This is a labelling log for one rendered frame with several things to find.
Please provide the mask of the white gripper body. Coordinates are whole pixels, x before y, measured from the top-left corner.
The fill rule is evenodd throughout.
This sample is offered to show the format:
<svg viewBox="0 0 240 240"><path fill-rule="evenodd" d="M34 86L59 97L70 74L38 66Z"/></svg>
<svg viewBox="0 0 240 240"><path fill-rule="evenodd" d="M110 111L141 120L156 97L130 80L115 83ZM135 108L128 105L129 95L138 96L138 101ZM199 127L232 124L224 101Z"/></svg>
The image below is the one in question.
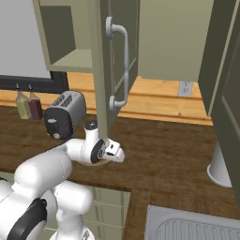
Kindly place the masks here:
<svg viewBox="0 0 240 240"><path fill-rule="evenodd" d="M116 149L109 149L106 151L106 159L121 163L125 159L125 153L121 147Z"/></svg>

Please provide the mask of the olive base cabinet drawers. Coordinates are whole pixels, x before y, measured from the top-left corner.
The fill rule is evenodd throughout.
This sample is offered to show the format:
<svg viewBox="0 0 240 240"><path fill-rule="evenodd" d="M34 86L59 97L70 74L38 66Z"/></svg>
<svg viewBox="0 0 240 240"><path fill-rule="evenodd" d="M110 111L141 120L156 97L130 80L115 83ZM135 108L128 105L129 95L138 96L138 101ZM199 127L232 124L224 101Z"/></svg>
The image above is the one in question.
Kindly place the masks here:
<svg viewBox="0 0 240 240"><path fill-rule="evenodd" d="M130 193L91 187L94 194L90 210L82 217L96 240L122 240Z"/></svg>

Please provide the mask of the large white bowl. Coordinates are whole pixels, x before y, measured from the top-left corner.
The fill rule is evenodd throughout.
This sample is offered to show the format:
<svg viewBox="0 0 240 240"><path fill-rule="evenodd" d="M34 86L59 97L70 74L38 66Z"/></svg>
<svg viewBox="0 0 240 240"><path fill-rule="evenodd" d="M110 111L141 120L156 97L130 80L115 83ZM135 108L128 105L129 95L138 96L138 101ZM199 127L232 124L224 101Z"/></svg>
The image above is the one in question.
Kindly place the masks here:
<svg viewBox="0 0 240 240"><path fill-rule="evenodd" d="M217 142L212 161L208 165L206 172L208 177L218 186L224 188L230 188L232 186L219 142Z"/></svg>

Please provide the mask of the silver black toaster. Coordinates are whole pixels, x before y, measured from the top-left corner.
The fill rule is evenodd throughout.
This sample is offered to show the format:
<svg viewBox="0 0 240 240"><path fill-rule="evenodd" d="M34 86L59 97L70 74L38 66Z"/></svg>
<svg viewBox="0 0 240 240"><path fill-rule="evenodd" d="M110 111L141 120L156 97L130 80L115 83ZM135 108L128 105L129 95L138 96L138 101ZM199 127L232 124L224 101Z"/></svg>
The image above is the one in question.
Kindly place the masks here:
<svg viewBox="0 0 240 240"><path fill-rule="evenodd" d="M65 91L45 111L47 133L56 140L70 138L86 115L84 95Z"/></svg>

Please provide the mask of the dark red bottle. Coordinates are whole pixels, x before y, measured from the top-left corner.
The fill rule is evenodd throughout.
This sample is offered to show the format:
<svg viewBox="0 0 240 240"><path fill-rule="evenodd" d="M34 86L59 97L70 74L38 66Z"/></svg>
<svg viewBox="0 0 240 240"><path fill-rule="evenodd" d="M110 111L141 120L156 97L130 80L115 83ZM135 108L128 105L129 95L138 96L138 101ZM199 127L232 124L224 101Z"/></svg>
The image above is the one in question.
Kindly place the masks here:
<svg viewBox="0 0 240 240"><path fill-rule="evenodd" d="M32 87L29 87L29 92L30 92L30 97L28 100L28 105L30 108L32 119L41 120L43 118L43 111L42 111L40 99L35 95Z"/></svg>

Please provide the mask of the grey steel sink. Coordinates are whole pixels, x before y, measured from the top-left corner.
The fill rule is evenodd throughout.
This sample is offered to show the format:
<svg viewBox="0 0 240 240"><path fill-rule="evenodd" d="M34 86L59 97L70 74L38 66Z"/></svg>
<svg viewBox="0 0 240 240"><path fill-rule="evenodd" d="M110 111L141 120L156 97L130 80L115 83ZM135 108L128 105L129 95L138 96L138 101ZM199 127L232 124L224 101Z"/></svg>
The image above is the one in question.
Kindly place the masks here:
<svg viewBox="0 0 240 240"><path fill-rule="evenodd" d="M144 240L240 240L240 220L148 205Z"/></svg>

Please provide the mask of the yellow oil bottle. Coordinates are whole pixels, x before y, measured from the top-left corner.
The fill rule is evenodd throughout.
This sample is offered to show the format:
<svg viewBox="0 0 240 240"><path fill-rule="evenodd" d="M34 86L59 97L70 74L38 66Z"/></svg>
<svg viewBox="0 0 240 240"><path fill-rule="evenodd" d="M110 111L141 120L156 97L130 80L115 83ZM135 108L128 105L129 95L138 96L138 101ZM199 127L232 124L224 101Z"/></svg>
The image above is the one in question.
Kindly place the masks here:
<svg viewBox="0 0 240 240"><path fill-rule="evenodd" d="M22 92L21 87L16 84L17 97L15 103L19 111L20 118L28 120L31 118L31 112L28 105L28 97Z"/></svg>

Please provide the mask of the grey wall socket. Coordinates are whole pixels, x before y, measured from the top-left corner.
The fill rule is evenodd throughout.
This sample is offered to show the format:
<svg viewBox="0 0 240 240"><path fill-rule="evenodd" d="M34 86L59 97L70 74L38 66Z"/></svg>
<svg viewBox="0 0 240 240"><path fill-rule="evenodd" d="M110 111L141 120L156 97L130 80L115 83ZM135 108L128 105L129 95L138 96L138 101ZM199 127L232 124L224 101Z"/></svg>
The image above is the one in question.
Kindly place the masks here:
<svg viewBox="0 0 240 240"><path fill-rule="evenodd" d="M179 87L178 87L178 96L179 97L190 98L191 97L191 92L192 92L192 87L193 87L193 83L192 82L183 82L183 81L181 81L179 83Z"/></svg>

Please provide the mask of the open olive wall cabinet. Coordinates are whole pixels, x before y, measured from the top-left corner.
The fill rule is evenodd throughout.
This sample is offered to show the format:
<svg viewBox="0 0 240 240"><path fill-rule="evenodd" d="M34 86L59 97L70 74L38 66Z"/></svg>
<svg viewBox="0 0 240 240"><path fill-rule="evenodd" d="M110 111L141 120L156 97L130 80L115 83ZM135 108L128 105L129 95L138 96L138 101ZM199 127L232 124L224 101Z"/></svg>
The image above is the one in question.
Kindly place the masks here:
<svg viewBox="0 0 240 240"><path fill-rule="evenodd" d="M92 72L87 0L32 0L46 69Z"/></svg>

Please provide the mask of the black window frame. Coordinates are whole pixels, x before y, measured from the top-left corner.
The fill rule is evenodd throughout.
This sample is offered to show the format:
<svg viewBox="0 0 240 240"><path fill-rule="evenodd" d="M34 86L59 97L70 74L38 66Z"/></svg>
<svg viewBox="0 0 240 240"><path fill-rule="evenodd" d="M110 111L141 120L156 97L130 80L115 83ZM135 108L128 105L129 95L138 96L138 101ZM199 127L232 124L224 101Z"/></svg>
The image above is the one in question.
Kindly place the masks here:
<svg viewBox="0 0 240 240"><path fill-rule="evenodd" d="M69 89L66 72L51 71L48 78L0 75L0 90L22 91L32 88L37 93L62 94Z"/></svg>

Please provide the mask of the closed olive wall cabinet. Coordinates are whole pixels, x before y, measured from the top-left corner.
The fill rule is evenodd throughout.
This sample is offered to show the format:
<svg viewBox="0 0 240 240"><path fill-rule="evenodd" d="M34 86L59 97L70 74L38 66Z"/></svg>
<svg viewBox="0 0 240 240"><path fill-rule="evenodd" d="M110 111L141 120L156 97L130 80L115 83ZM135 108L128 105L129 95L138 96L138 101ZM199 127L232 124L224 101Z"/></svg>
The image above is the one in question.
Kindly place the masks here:
<svg viewBox="0 0 240 240"><path fill-rule="evenodd" d="M196 82L214 0L141 0L139 75Z"/></svg>

